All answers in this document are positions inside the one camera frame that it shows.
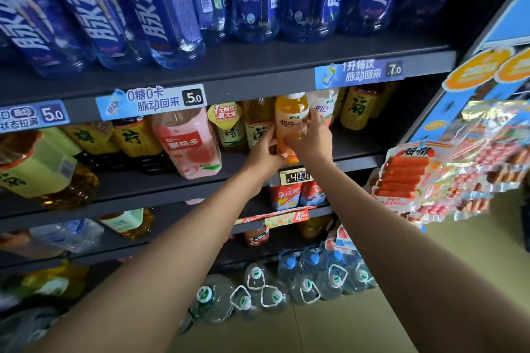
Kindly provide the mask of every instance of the floor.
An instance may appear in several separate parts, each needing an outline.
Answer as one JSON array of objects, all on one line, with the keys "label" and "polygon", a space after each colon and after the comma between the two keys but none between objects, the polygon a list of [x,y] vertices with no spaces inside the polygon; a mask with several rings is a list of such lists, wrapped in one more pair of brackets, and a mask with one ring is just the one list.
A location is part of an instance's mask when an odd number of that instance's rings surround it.
[{"label": "floor", "polygon": [[[530,253],[523,246],[522,202],[519,190],[498,194],[491,214],[429,224],[427,235],[530,313]],[[322,353],[330,347],[357,353],[415,352],[385,297],[375,289],[310,306],[291,306],[252,322],[235,316],[217,327],[195,326],[177,336],[168,353]]]}]

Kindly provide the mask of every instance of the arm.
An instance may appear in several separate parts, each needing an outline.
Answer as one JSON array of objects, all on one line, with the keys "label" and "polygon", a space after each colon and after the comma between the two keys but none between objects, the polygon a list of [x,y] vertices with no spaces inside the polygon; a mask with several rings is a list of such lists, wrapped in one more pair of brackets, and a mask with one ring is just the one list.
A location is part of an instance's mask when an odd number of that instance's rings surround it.
[{"label": "arm", "polygon": [[273,135],[269,129],[236,175],[78,303],[37,351],[165,351],[243,207],[285,163],[269,153]]},{"label": "arm", "polygon": [[333,163],[331,132],[315,111],[289,140],[328,197],[420,352],[530,350],[530,320],[473,269],[381,203]]}]

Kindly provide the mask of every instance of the hand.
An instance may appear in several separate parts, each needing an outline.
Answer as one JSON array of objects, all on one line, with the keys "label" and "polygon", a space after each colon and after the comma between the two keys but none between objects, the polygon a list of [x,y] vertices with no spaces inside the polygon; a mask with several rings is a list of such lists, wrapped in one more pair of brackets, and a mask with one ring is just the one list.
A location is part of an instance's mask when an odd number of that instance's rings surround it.
[{"label": "hand", "polygon": [[283,142],[291,148],[300,162],[307,166],[310,161],[322,159],[333,162],[331,131],[326,120],[315,109],[309,111],[308,131],[300,140],[285,137]]},{"label": "hand", "polygon": [[274,138],[276,126],[273,124],[263,134],[260,141],[250,151],[248,158],[239,173],[246,179],[252,179],[252,187],[256,187],[255,195],[261,190],[263,183],[274,175],[286,163],[287,154],[272,155],[269,148],[276,145]]}]

